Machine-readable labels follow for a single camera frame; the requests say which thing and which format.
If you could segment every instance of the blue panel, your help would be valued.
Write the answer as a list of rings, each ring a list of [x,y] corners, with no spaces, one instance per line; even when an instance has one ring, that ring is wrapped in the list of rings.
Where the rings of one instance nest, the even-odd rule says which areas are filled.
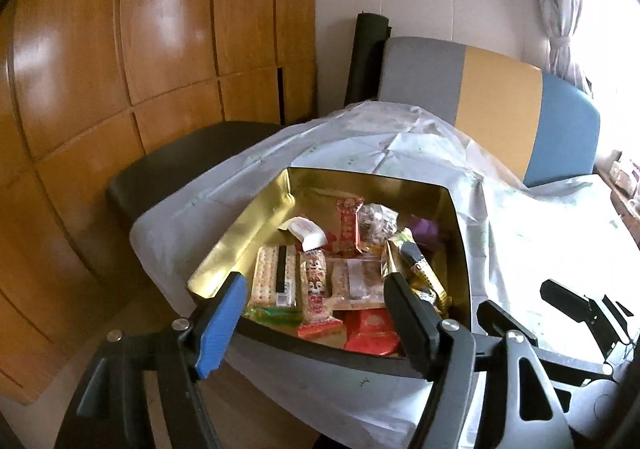
[[[536,142],[524,184],[546,184],[591,174],[600,114],[591,98],[558,77],[542,74],[542,105]]]
[[[218,369],[218,366],[220,366],[226,347],[244,310],[246,279],[237,272],[230,273],[229,277],[234,279],[222,301],[215,308],[214,314],[206,325],[200,339],[200,353],[198,354],[195,369],[201,379],[206,379],[212,370]],[[216,298],[213,297],[207,301],[215,300]]]
[[[466,46],[431,38],[386,41],[378,100],[420,106],[456,124]]]

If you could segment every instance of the black chair seat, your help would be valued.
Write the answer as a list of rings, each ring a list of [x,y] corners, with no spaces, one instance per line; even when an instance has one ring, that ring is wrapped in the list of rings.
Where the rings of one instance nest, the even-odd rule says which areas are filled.
[[[118,173],[107,188],[107,200],[130,227],[194,178],[281,129],[262,122],[220,122],[197,130]]]

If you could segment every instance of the red snack package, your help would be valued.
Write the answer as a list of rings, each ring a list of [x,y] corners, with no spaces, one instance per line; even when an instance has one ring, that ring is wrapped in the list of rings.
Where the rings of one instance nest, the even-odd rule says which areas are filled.
[[[350,198],[340,198],[336,202],[338,216],[340,217],[340,238],[338,239],[338,250],[341,255],[356,255],[360,252],[360,230],[358,227],[358,210],[364,203],[363,198],[353,196]]]
[[[400,337],[386,308],[345,312],[344,324],[347,326],[344,349],[349,352],[391,355],[400,347]]]
[[[300,254],[300,283],[302,289],[303,324],[298,337],[326,333],[342,326],[327,307],[326,259],[321,249]]]
[[[336,236],[334,233],[330,231],[326,232],[325,235],[326,235],[327,244],[324,247],[322,247],[322,250],[328,254],[337,252],[338,236]]]

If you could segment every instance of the clear plastic wrapper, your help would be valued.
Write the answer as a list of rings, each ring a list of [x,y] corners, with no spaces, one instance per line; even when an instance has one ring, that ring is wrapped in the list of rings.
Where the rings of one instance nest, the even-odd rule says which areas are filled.
[[[332,308],[363,310],[385,306],[380,257],[335,257],[330,261]]]
[[[385,241],[398,230],[398,213],[381,204],[363,205],[358,210],[360,250],[382,252]]]
[[[327,333],[342,326],[342,321],[332,316],[326,272],[326,259],[321,249],[300,254],[303,323],[298,327],[299,337]]]
[[[296,248],[293,245],[261,247],[255,261],[254,282],[247,310],[296,307]]]

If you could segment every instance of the snack wrapper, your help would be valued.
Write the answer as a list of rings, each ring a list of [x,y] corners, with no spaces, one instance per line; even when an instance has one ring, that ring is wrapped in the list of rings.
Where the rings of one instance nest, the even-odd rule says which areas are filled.
[[[402,260],[411,268],[411,272],[415,276],[412,286],[414,288],[427,286],[433,289],[438,296],[437,308],[443,314],[446,314],[451,306],[451,298],[447,295],[442,283],[431,269],[424,255],[420,252],[418,245],[415,244],[411,231],[405,228],[389,238],[389,242],[398,249]]]
[[[302,312],[296,308],[252,308],[245,317],[271,327],[297,327],[302,322]]]
[[[334,310],[384,308],[384,281],[380,258],[365,255],[356,258],[335,258],[331,271]]]
[[[400,347],[400,337],[385,308],[347,312],[347,342],[344,349],[370,355],[391,355]]]
[[[398,213],[381,204],[363,205],[358,211],[358,230],[360,250],[380,253],[398,230]]]
[[[440,227],[434,220],[426,220],[413,216],[409,221],[407,228],[411,230],[414,243],[425,247],[430,251],[443,249],[442,239],[440,238]]]
[[[360,250],[360,230],[358,226],[358,210],[362,207],[363,198],[353,196],[341,198],[336,202],[338,217],[340,218],[340,237],[338,238],[338,252],[344,256],[357,255]]]
[[[293,245],[274,245],[258,250],[254,282],[247,309],[295,308],[296,248]]]
[[[300,254],[300,282],[303,324],[298,327],[298,336],[305,338],[341,327],[342,321],[334,318],[329,308],[326,259],[321,249]]]
[[[303,251],[312,251],[319,249],[327,244],[324,231],[308,218],[303,216],[294,216],[286,222],[282,223],[278,229],[288,229],[302,243]]]
[[[412,286],[411,291],[414,293],[414,296],[420,299],[421,301],[426,301],[427,303],[436,306],[436,302],[438,301],[438,296],[433,291],[433,288],[424,287],[422,290],[418,290]]]

